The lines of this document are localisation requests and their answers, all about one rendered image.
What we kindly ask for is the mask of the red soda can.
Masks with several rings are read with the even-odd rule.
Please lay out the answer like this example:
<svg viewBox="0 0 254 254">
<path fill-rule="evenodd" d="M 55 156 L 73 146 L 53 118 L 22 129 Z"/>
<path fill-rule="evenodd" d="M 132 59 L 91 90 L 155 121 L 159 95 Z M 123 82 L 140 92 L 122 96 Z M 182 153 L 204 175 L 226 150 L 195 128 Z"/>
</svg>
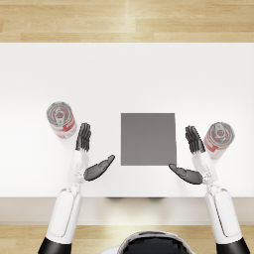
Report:
<svg viewBox="0 0 254 254">
<path fill-rule="evenodd" d="M 209 127 L 203 144 L 212 159 L 219 159 L 231 145 L 234 137 L 234 131 L 229 124 L 215 122 Z"/>
<path fill-rule="evenodd" d="M 51 104 L 47 110 L 47 118 L 55 134 L 62 139 L 70 138 L 76 131 L 72 110 L 65 102 Z"/>
</svg>

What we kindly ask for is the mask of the dark grey square mat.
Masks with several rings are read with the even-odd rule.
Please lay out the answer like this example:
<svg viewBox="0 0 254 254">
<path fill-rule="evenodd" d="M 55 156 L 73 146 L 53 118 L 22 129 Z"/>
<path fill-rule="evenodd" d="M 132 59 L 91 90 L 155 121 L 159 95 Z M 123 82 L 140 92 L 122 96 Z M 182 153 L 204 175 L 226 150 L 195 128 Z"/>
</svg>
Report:
<svg viewBox="0 0 254 254">
<path fill-rule="evenodd" d="M 121 114 L 122 166 L 167 166 L 176 162 L 174 113 Z"/>
</svg>

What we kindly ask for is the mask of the dark round robot body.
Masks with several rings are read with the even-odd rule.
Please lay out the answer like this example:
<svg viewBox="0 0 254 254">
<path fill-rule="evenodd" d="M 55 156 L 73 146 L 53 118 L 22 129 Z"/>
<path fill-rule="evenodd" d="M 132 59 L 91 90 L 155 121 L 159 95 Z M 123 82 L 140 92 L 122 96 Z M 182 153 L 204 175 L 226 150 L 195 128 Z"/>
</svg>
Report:
<svg viewBox="0 0 254 254">
<path fill-rule="evenodd" d="M 178 235 L 158 230 L 136 232 L 121 245 L 99 254 L 195 254 Z"/>
</svg>

